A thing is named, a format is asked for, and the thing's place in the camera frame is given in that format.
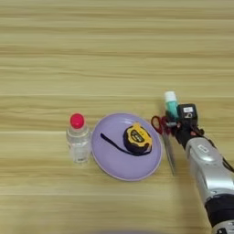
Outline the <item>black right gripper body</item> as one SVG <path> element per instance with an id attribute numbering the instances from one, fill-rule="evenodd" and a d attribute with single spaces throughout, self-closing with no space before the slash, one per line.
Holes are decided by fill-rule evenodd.
<path id="1" fill-rule="evenodd" d="M 177 126 L 174 130 L 174 136 L 177 139 L 178 143 L 183 147 L 186 147 L 186 144 L 189 140 L 196 137 L 201 137 L 192 132 L 191 125 L 198 127 L 197 122 L 193 121 L 180 121 L 177 123 Z"/>

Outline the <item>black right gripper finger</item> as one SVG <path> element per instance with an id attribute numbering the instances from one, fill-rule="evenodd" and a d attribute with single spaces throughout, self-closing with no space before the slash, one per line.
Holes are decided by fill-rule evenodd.
<path id="1" fill-rule="evenodd" d="M 195 125 L 191 125 L 191 129 L 192 129 L 192 132 L 194 132 L 196 135 L 204 136 L 204 134 L 205 134 L 205 131 L 203 129 L 199 129 Z"/>
<path id="2" fill-rule="evenodd" d="M 169 128 L 174 128 L 177 126 L 178 117 L 174 116 L 173 114 L 166 115 L 166 126 Z"/>

